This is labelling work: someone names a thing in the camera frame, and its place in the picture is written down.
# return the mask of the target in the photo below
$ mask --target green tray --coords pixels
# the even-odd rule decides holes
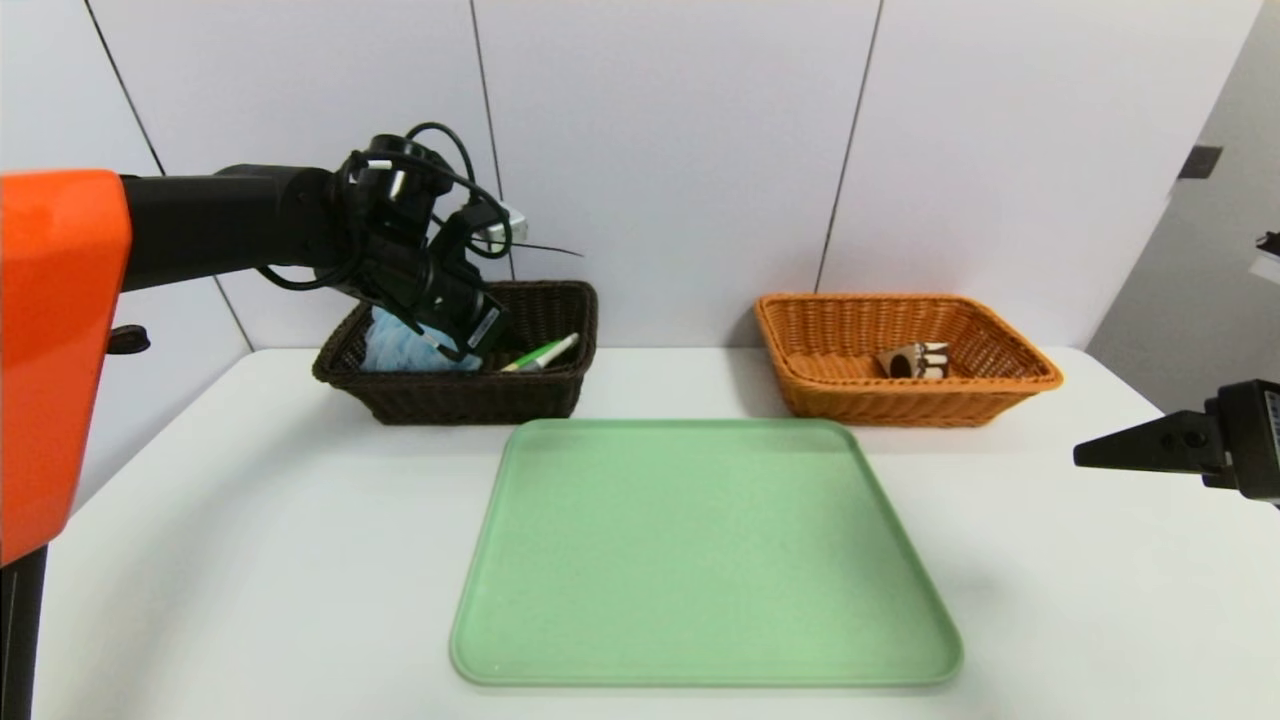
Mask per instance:
[[[454,619],[485,685],[940,683],[960,635],[827,420],[538,420]]]

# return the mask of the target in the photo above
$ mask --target green marker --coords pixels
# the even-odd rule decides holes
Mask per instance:
[[[535,373],[556,361],[566,350],[577,345],[577,333],[554,340],[502,369],[503,373]]]

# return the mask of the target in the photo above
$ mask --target blue cloth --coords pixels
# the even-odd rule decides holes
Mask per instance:
[[[481,360],[467,355],[454,363],[435,348],[436,345],[453,350],[449,336],[435,328],[419,325],[425,334],[417,334],[399,318],[381,307],[374,307],[374,322],[365,333],[365,361],[361,369],[366,373],[474,373],[480,369]]]

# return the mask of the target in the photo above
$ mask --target orange robot arm casing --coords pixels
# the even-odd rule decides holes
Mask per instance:
[[[0,565],[70,515],[131,237],[115,173],[0,178]]]

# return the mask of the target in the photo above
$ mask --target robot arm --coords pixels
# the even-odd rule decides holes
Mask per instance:
[[[1190,473],[1280,507],[1280,384],[1222,387],[1204,413],[1183,410],[1075,447],[1085,468]]]
[[[466,174],[412,137],[458,143]],[[0,178],[3,197],[3,471],[0,565],[52,539],[70,514],[119,292],[256,268],[288,290],[334,287],[408,327],[484,355],[506,310],[466,252],[511,250],[508,213],[474,179],[444,126],[379,135],[335,170],[236,165],[207,177],[120,177],[105,170]],[[436,200],[468,201],[447,220]],[[430,232],[431,223],[439,229]],[[270,265],[314,268],[287,281]]]

